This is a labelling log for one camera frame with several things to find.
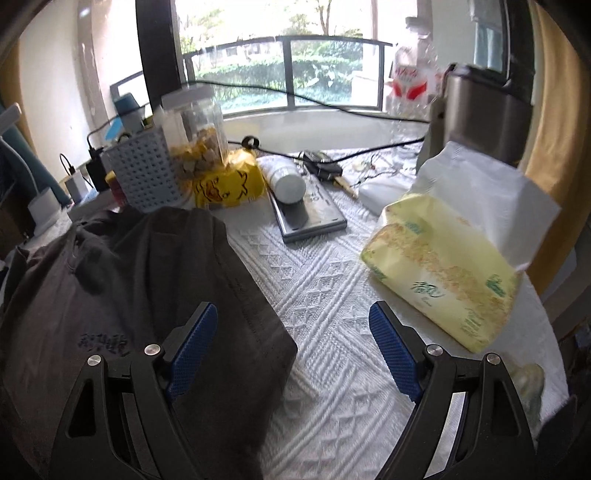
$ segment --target yellow tissue package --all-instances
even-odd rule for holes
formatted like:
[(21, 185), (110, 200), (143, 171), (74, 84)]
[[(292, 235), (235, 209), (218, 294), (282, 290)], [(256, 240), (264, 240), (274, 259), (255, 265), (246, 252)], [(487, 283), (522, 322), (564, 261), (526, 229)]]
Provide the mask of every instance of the yellow tissue package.
[(521, 272), (442, 201), (407, 194), (382, 213), (361, 259), (388, 288), (471, 352), (509, 318)]

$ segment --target yellow plastic bag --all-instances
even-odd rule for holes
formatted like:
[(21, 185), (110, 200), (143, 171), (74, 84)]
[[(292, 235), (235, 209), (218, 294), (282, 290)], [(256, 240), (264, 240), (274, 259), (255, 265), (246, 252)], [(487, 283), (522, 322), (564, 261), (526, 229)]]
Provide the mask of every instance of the yellow plastic bag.
[(193, 182), (195, 205), (199, 208), (234, 207), (256, 200), (265, 189), (254, 155), (242, 148), (228, 154), (224, 170), (205, 172)]
[(509, 318), (522, 272), (441, 200), (407, 194), (382, 213), (361, 259), (392, 291), (480, 352)]

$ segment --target car key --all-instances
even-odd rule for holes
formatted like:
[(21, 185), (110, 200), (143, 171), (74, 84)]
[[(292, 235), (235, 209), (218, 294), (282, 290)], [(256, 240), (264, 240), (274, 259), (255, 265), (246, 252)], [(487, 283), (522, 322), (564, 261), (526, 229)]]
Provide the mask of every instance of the car key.
[(318, 163), (317, 157), (312, 152), (304, 152), (304, 165), (308, 171), (320, 180), (332, 181), (334, 185), (342, 188), (351, 198), (357, 199), (357, 192), (345, 180), (343, 168), (338, 163)]

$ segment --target metal screw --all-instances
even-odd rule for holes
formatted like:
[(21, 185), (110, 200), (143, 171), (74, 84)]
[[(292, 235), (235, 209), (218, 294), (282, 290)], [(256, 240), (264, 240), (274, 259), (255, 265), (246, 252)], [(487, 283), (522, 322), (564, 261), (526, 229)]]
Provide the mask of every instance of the metal screw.
[(98, 365), (100, 363), (100, 355), (91, 355), (90, 357), (88, 357), (86, 363), (89, 364), (91, 367)]
[(492, 365), (498, 365), (501, 363), (501, 357), (498, 356), (496, 353), (489, 353), (486, 356), (486, 361)]
[(439, 345), (427, 345), (427, 353), (432, 356), (440, 356), (443, 353), (443, 348)]
[(146, 348), (144, 348), (144, 353), (146, 355), (158, 355), (160, 353), (160, 345), (151, 343)]

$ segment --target hedge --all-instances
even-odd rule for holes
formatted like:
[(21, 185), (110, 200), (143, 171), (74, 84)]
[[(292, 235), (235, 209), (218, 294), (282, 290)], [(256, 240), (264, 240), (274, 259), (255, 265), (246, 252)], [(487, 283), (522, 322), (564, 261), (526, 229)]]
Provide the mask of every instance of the hedge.
[[(294, 87), (297, 93), (312, 95), (321, 93), (329, 96), (341, 97), (350, 95), (353, 71), (361, 70), (362, 61), (349, 60), (342, 57), (325, 57), (320, 55), (305, 55), (292, 57)], [(285, 89), (285, 70), (283, 57), (251, 60), (249, 63), (231, 64), (201, 69), (198, 77), (225, 83), (241, 83), (249, 85), (264, 85), (278, 89)], [(242, 95), (251, 95), (253, 89), (216, 88), (216, 96), (221, 102), (233, 100)]]

